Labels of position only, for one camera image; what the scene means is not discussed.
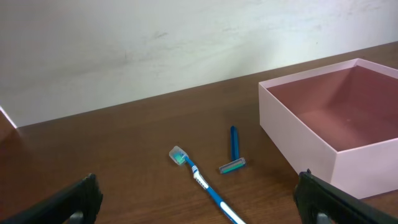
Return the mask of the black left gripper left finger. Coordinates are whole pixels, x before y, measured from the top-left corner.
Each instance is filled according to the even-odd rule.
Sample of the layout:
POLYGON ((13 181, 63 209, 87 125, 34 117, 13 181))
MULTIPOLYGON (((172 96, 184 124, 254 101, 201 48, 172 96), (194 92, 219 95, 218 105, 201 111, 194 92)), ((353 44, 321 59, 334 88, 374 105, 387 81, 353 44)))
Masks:
POLYGON ((96 221, 103 201, 95 174, 62 189, 1 223, 84 223, 96 221))

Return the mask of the pink open box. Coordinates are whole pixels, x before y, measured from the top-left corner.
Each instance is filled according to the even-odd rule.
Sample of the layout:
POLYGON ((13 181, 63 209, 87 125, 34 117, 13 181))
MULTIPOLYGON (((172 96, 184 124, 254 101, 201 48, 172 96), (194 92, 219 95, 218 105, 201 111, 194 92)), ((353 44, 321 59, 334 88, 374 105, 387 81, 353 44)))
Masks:
POLYGON ((356 197, 397 189, 397 70, 360 58, 260 82, 261 127, 296 172, 356 197))

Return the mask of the blue disposable razor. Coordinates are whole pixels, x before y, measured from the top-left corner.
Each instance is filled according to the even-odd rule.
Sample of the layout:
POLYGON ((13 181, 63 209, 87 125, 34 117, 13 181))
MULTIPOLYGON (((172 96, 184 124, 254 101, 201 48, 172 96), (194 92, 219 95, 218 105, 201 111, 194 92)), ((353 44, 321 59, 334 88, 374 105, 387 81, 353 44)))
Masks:
POLYGON ((230 128, 230 140, 231 140, 231 162, 225 164, 219 168, 221 174, 227 174, 238 169, 243 168, 246 165, 246 161, 240 156, 239 150, 239 136, 238 130, 235 126, 230 128))

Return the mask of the blue white toothbrush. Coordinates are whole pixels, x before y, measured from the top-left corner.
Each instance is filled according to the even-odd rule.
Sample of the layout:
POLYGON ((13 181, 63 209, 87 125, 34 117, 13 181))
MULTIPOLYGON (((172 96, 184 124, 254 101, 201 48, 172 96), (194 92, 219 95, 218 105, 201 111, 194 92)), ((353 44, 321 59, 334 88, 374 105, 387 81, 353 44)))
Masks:
POLYGON ((230 221, 232 221, 234 224, 246 224, 246 222, 240 218, 238 214, 232 208, 230 208, 228 204, 208 185, 206 180, 200 174, 198 167, 182 148, 179 146, 174 146, 174 148, 169 152, 169 156, 179 166, 184 164, 188 164, 190 166, 193 173, 193 178, 210 195, 219 209, 230 221))

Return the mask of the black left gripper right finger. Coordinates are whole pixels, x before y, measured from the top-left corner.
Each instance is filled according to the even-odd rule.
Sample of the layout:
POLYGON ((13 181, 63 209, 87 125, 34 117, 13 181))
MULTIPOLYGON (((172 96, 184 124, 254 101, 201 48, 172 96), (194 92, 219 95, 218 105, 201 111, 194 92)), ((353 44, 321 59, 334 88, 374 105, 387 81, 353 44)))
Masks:
POLYGON ((298 175, 294 202, 302 223, 397 224, 397 218, 337 189, 309 170, 298 175))

